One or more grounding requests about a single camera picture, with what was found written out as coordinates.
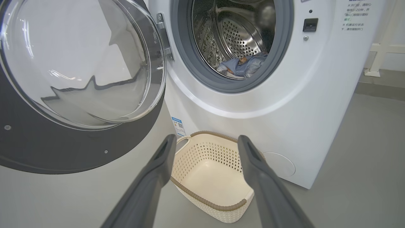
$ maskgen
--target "laundry in drum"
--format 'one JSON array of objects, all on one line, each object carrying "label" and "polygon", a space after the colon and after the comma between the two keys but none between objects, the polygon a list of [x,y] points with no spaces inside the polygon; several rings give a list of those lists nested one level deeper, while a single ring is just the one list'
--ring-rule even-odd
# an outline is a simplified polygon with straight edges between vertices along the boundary
[{"label": "laundry in drum", "polygon": [[260,52],[252,56],[223,61],[218,65],[217,71],[224,75],[229,72],[241,78],[248,78],[262,66],[267,55],[267,52]]}]

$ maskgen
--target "basket rim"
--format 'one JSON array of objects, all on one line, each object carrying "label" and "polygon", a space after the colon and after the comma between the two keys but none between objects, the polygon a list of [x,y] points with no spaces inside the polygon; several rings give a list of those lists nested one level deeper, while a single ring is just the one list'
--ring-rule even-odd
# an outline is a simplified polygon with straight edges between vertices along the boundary
[{"label": "basket rim", "polygon": [[[198,132],[195,132],[195,133],[193,133],[193,134],[191,134],[191,135],[189,136],[189,140],[190,140],[191,138],[193,138],[194,136],[201,135],[201,134],[208,134],[208,135],[212,135],[212,136],[217,136],[217,137],[220,137],[220,138],[223,138],[223,139],[232,141],[232,142],[234,142],[234,143],[238,143],[238,140],[235,139],[235,138],[232,138],[232,137],[229,137],[229,136],[220,134],[220,133],[212,132],[212,131],[198,131]],[[179,143],[179,142],[180,142],[181,140],[183,140],[183,139],[184,139],[183,137],[182,137],[182,138],[179,138],[179,139],[177,140],[177,142]],[[170,180],[171,180],[178,188],[180,188],[181,190],[183,190],[185,193],[187,193],[188,195],[190,195],[190,196],[193,197],[194,199],[198,200],[199,202],[201,202],[201,203],[203,203],[203,204],[205,204],[205,205],[207,205],[207,206],[209,206],[209,207],[211,207],[211,208],[213,208],[213,209],[215,209],[215,210],[219,210],[219,211],[234,211],[234,210],[237,210],[237,209],[241,208],[243,205],[245,205],[245,204],[247,203],[247,199],[253,197],[253,195],[254,195],[253,189],[250,188],[250,190],[249,190],[248,193],[246,194],[245,198],[242,199],[240,202],[238,202],[238,203],[236,203],[236,204],[234,204],[234,205],[231,205],[231,206],[220,206],[220,205],[214,204],[214,203],[212,203],[212,202],[210,202],[210,201],[208,201],[208,200],[206,200],[206,199],[200,197],[199,195],[195,194],[194,192],[190,191],[188,188],[186,188],[184,185],[182,185],[180,182],[178,182],[173,176],[170,177]]]}]

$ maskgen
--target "sticker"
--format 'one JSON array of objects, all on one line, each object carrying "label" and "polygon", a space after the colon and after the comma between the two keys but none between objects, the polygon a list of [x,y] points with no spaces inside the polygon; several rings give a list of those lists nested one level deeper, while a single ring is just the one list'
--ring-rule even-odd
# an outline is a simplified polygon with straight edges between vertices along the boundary
[{"label": "sticker", "polygon": [[185,134],[185,130],[183,127],[183,123],[181,122],[181,120],[176,119],[174,117],[172,117],[173,120],[173,125],[175,126],[176,132],[179,136],[186,136]]},{"label": "sticker", "polygon": [[345,7],[344,19],[341,22],[342,31],[363,31],[367,24],[369,13],[373,8],[366,0],[349,0]]}]

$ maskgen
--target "gray floor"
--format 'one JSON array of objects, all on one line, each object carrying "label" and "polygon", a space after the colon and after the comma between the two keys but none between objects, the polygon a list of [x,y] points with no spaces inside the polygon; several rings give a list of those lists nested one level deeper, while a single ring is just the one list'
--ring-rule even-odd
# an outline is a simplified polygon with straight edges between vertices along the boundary
[{"label": "gray floor", "polygon": [[[146,138],[121,158],[86,172],[26,173],[0,166],[0,228],[99,228],[150,159],[174,133],[166,105]],[[285,181],[317,228],[405,227],[405,102],[353,95],[310,190]],[[258,228],[256,201],[236,223],[217,221],[169,182],[155,228]]]},{"label": "gray floor", "polygon": [[405,72],[379,71],[380,77],[365,76],[362,72],[355,93],[405,101]]},{"label": "gray floor", "polygon": [[[405,102],[354,94],[310,190],[285,181],[317,228],[405,227]],[[154,227],[261,227],[253,200],[234,224],[221,223],[169,182]]]}]

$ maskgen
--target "stainless steel drum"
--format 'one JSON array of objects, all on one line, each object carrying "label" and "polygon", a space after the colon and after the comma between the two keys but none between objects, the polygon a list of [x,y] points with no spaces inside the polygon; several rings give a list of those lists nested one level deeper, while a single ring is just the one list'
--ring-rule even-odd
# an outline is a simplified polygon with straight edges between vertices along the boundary
[{"label": "stainless steel drum", "polygon": [[223,61],[270,51],[275,31],[274,3],[194,1],[192,28],[201,57],[216,70]]}]

